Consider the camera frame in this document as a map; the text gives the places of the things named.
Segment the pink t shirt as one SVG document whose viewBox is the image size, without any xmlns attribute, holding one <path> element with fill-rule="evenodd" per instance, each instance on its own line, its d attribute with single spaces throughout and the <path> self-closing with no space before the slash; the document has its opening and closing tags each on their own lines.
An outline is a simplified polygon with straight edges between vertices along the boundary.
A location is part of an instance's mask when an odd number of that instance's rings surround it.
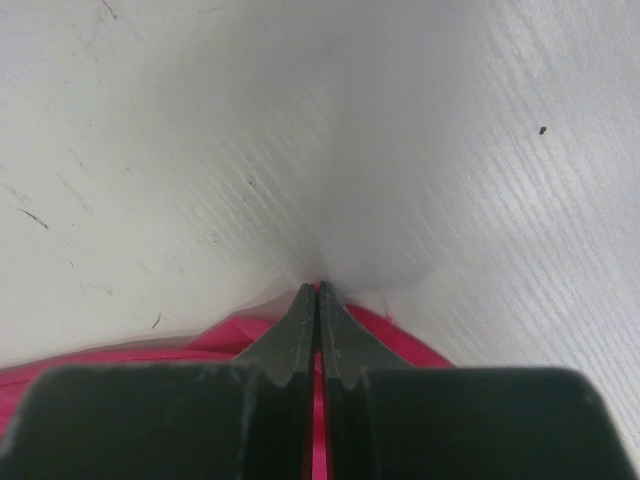
<svg viewBox="0 0 640 480">
<path fill-rule="evenodd" d="M 318 325 L 319 287 L 320 285 L 314 286 L 317 292 L 317 319 L 315 324 L 313 416 L 311 431 L 312 474 L 309 478 L 313 476 L 316 469 L 314 463 L 315 453 L 322 451 L 325 455 L 324 472 L 329 478 L 337 479 L 332 474 L 332 467 L 328 457 L 327 421 L 325 417 L 325 375 L 321 352 L 321 336 Z M 346 307 L 354 318 L 368 331 L 411 365 L 419 368 L 451 368 L 448 360 L 444 359 L 412 335 L 396 327 L 390 320 L 359 306 L 346 305 Z M 20 402 L 24 399 L 29 388 L 44 372 L 50 369 L 71 365 L 230 361 L 257 341 L 277 321 L 270 322 L 262 319 L 236 317 L 226 320 L 221 325 L 205 332 L 181 349 L 168 351 L 140 350 L 133 352 L 104 352 L 87 358 L 69 358 L 61 364 L 54 365 L 48 369 L 33 367 L 24 371 L 16 370 L 6 373 L 1 378 L 1 389 L 3 392 L 12 393 L 14 401 L 11 413 L 4 417 L 3 433 L 5 435 L 12 417 L 16 413 Z"/>
</svg>

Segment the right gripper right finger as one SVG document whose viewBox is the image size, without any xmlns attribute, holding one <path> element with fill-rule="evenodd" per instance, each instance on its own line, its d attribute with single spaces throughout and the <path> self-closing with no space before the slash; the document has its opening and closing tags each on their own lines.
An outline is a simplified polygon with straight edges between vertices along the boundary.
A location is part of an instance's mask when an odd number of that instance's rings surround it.
<svg viewBox="0 0 640 480">
<path fill-rule="evenodd" d="M 337 479 L 632 479 L 604 402 L 562 368 L 419 368 L 318 291 Z"/>
</svg>

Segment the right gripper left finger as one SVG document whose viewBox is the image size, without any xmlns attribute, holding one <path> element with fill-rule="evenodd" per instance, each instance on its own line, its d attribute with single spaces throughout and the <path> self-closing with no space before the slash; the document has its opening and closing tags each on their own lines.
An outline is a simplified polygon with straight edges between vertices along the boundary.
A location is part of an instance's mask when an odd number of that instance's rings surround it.
<svg viewBox="0 0 640 480">
<path fill-rule="evenodd" d="M 1 442 L 5 479 L 307 479 L 317 292 L 225 362 L 56 367 Z"/>
</svg>

